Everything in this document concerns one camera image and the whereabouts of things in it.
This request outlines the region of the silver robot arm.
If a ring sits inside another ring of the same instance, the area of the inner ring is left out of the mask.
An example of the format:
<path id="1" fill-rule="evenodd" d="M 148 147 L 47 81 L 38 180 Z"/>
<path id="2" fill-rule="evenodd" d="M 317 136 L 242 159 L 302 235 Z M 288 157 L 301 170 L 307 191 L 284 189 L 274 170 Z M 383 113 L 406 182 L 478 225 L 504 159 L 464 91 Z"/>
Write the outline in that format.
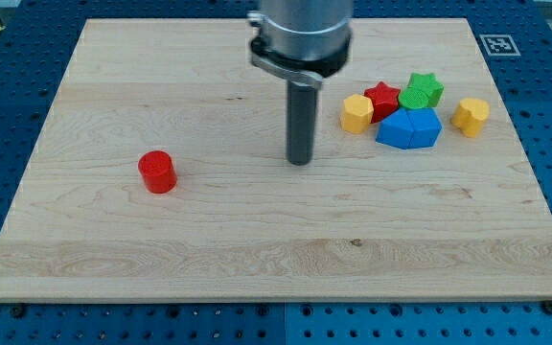
<path id="1" fill-rule="evenodd" d="M 250 62 L 287 82 L 286 158 L 313 157 L 319 92 L 348 61 L 353 0 L 262 0 L 247 15 Z"/>

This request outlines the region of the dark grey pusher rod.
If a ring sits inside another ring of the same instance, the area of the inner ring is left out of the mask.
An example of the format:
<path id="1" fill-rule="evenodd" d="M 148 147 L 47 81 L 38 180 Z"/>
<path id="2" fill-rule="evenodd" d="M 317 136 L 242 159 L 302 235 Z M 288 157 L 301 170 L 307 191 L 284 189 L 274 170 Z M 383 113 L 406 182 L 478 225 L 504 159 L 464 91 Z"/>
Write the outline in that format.
<path id="1" fill-rule="evenodd" d="M 318 92 L 311 86 L 287 82 L 287 160 L 309 164 L 313 155 Z"/>

